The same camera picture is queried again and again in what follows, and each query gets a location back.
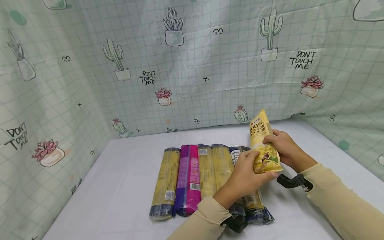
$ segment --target spaghetti package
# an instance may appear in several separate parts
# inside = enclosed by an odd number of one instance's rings
[[[199,144],[199,174],[201,200],[216,193],[215,166],[212,148]]]
[[[235,168],[229,148],[223,144],[212,144],[214,157],[216,189],[219,190],[229,179]],[[245,216],[243,199],[237,200],[229,209],[232,217]]]
[[[250,148],[244,146],[233,146],[229,147],[229,150],[231,151],[233,164],[236,165],[240,153],[248,151]],[[247,219],[247,222],[257,225],[267,225],[274,221],[273,216],[263,205],[260,190],[257,190],[252,195],[243,197],[243,201],[245,208],[245,218]]]
[[[196,145],[181,146],[174,212],[186,217],[201,201],[199,155]]]
[[[251,133],[251,149],[259,151],[253,164],[255,173],[279,172],[283,168],[280,164],[280,156],[272,143],[263,144],[263,139],[267,135],[273,135],[271,125],[263,109],[249,124]]]
[[[180,149],[171,147],[164,150],[159,176],[157,177],[149,218],[153,221],[172,217],[177,174],[179,172]]]

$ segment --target curtain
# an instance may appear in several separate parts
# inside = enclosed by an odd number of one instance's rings
[[[263,108],[384,180],[384,0],[5,0],[0,19],[2,239],[42,239],[110,140]]]

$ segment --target black plastic clip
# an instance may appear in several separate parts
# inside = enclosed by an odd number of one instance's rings
[[[313,184],[306,180],[302,174],[297,174],[297,176],[292,179],[284,174],[280,174],[280,176],[277,178],[277,182],[285,188],[303,186],[306,192],[312,190],[313,188]]]

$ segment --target pink pasta package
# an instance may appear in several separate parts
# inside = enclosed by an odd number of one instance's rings
[[[198,148],[196,145],[181,146],[174,214],[189,216],[197,210],[200,201]]]

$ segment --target white tablecloth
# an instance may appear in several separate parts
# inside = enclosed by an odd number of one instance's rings
[[[275,121],[271,125],[290,134],[304,151],[384,212],[384,183],[314,128],[294,120]],[[112,140],[43,240],[166,239],[185,218],[152,222],[148,217],[163,150],[199,143],[249,146],[248,126]],[[283,173],[295,176],[286,166]],[[241,234],[226,229],[221,239],[340,239],[302,188],[288,190],[273,181],[262,188],[262,195],[275,222],[268,226],[250,225]]]

